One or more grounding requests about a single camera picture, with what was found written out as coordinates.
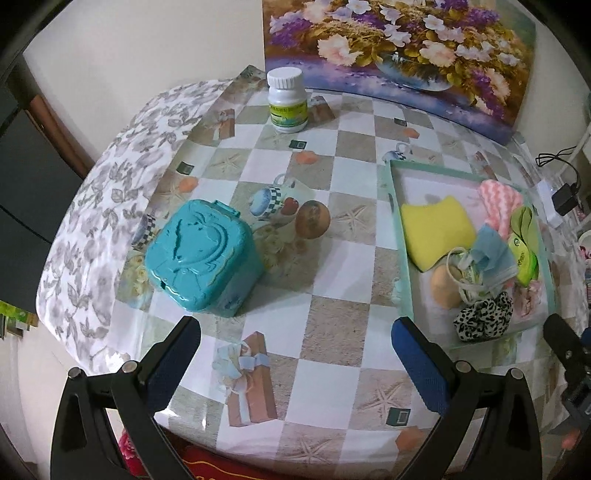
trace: white medicine bottle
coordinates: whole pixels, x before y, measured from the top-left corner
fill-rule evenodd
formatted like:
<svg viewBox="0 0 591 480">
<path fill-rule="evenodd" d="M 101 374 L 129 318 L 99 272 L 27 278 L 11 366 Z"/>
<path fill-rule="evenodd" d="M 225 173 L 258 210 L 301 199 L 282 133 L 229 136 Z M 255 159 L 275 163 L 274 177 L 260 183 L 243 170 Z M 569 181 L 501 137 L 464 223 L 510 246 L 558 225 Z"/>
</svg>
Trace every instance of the white medicine bottle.
<svg viewBox="0 0 591 480">
<path fill-rule="evenodd" d="M 308 100 L 304 75 L 296 67 L 280 67 L 267 73 L 271 121 L 278 132 L 294 134 L 308 124 Z"/>
</svg>

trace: pink striped cloth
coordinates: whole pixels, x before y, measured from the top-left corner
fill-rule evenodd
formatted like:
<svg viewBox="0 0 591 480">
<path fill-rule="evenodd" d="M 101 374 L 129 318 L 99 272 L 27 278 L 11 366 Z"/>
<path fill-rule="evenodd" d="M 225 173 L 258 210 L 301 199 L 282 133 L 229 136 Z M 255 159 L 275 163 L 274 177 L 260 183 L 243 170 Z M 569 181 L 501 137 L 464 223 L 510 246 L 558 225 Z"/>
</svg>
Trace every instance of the pink striped cloth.
<svg viewBox="0 0 591 480">
<path fill-rule="evenodd" d="M 507 241 L 511 233 L 511 213 L 523 205 L 521 193 L 496 180 L 483 181 L 478 192 L 488 213 L 485 223 Z"/>
</svg>

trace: yellow sponge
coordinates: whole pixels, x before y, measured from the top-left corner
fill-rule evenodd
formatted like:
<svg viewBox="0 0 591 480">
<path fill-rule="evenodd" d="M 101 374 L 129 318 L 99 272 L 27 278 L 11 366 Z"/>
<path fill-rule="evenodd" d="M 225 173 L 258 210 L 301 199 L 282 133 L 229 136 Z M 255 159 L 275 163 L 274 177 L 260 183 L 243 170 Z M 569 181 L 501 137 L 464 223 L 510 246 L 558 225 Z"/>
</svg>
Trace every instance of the yellow sponge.
<svg viewBox="0 0 591 480">
<path fill-rule="evenodd" d="M 424 272 L 455 247 L 469 249 L 476 230 L 464 207 L 447 196 L 434 205 L 400 207 L 408 256 Z"/>
</svg>

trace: gray leaf pattern fabric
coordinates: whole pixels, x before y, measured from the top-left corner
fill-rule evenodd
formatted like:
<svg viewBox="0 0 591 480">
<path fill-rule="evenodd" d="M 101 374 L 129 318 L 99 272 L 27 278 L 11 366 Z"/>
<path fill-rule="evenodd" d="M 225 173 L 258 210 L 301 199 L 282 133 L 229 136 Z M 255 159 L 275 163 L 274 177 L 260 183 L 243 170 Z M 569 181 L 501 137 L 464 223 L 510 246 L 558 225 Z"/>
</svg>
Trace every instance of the gray leaf pattern fabric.
<svg viewBox="0 0 591 480">
<path fill-rule="evenodd" d="M 152 98 L 105 150 L 66 212 L 41 275 L 37 313 L 91 371 L 93 358 L 104 354 L 121 271 L 149 199 L 229 84 L 182 85 Z"/>
</svg>

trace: white bottle cap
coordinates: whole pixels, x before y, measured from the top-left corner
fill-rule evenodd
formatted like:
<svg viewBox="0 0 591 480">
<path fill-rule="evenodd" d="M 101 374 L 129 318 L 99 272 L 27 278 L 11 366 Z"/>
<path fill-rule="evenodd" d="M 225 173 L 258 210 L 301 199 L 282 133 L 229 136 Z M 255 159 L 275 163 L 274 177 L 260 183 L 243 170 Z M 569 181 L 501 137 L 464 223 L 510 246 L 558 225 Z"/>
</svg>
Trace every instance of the white bottle cap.
<svg viewBox="0 0 591 480">
<path fill-rule="evenodd" d="M 269 87 L 291 90 L 303 86 L 304 74 L 297 67 L 280 67 L 267 73 L 267 82 Z"/>
</svg>

